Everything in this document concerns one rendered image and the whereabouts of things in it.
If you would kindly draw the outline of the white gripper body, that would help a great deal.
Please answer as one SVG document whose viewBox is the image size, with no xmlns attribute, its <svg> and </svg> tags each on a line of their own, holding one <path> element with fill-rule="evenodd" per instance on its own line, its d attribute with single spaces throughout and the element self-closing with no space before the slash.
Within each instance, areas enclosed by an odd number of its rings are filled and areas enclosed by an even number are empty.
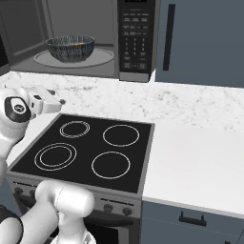
<svg viewBox="0 0 244 244">
<path fill-rule="evenodd" d="M 55 113 L 61 111 L 62 105 L 48 90 L 39 91 L 38 94 L 41 97 L 41 113 Z"/>
</svg>

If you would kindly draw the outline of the dark patterned bowl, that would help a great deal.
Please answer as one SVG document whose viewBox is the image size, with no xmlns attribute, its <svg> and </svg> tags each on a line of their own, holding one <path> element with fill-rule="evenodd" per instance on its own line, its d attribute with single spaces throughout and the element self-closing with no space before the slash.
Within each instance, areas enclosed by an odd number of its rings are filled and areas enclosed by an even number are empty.
<svg viewBox="0 0 244 244">
<path fill-rule="evenodd" d="M 63 63 L 75 63 L 85 61 L 94 50 L 93 37 L 83 35 L 65 35 L 53 37 L 46 41 L 49 53 L 52 57 Z M 85 42 L 84 45 L 75 46 L 75 43 Z"/>
</svg>

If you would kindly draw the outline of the dark microwave door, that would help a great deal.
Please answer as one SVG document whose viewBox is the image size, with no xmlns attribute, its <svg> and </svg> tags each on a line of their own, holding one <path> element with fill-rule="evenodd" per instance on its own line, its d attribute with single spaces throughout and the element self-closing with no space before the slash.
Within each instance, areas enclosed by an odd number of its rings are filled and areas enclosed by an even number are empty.
<svg viewBox="0 0 244 244">
<path fill-rule="evenodd" d="M 10 71 L 9 60 L 0 35 L 0 76 Z"/>
</svg>

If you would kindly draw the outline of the grey microwave oven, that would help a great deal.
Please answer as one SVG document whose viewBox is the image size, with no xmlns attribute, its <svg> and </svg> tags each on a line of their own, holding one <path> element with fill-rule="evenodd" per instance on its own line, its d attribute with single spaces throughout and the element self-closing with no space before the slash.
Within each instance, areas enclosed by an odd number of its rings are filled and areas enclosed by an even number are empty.
<svg viewBox="0 0 244 244">
<path fill-rule="evenodd" d="M 147 82 L 155 67 L 159 7 L 160 0 L 0 0 L 10 71 Z M 78 63 L 53 58 L 46 41 L 65 35 L 93 37 L 91 56 Z"/>
</svg>

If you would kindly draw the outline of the blue-grey base cupboard door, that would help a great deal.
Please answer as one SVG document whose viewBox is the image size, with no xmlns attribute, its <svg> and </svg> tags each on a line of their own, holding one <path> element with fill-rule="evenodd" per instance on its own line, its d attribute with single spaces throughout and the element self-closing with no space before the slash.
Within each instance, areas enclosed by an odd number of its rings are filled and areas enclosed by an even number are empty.
<svg viewBox="0 0 244 244">
<path fill-rule="evenodd" d="M 143 218 L 141 244 L 244 244 L 244 232 L 221 234 Z"/>
</svg>

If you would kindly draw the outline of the steel stove with black hob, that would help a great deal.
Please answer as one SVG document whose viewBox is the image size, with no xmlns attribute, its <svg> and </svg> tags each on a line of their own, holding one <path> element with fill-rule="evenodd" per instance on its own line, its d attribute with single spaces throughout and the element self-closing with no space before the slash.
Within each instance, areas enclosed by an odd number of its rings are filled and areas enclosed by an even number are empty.
<svg viewBox="0 0 244 244">
<path fill-rule="evenodd" d="M 58 114 L 8 168 L 7 180 L 25 214 L 35 203 L 30 191 L 45 179 L 73 183 L 93 192 L 95 211 L 111 204 L 130 208 L 133 224 L 105 227 L 85 223 L 97 244 L 140 244 L 141 204 L 154 124 Z M 23 190 L 16 195 L 14 189 Z"/>
</svg>

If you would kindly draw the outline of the blue-grey base cupboard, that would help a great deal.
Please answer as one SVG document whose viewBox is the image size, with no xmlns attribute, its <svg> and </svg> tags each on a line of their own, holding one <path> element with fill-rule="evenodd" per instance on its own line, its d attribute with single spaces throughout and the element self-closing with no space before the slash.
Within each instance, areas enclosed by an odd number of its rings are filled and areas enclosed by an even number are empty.
<svg viewBox="0 0 244 244">
<path fill-rule="evenodd" d="M 5 206 L 8 210 L 14 212 L 18 216 L 21 215 L 10 186 L 6 180 L 4 180 L 0 186 L 0 205 Z"/>
</svg>

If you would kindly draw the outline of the blue-grey drawer front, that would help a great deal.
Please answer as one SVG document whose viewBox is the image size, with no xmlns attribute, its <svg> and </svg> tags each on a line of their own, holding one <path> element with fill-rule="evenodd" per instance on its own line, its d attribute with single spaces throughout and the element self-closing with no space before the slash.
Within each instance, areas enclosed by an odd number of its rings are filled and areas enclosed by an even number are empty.
<svg viewBox="0 0 244 244">
<path fill-rule="evenodd" d="M 197 219 L 199 219 L 203 214 L 204 219 L 207 221 L 207 226 L 203 227 L 179 222 L 178 218 L 181 215 L 181 212 L 183 212 L 187 217 Z M 244 219 L 215 213 L 200 212 L 148 201 L 142 202 L 142 216 L 153 220 L 194 227 L 206 231 L 214 231 L 221 234 L 238 235 L 244 230 Z"/>
</svg>

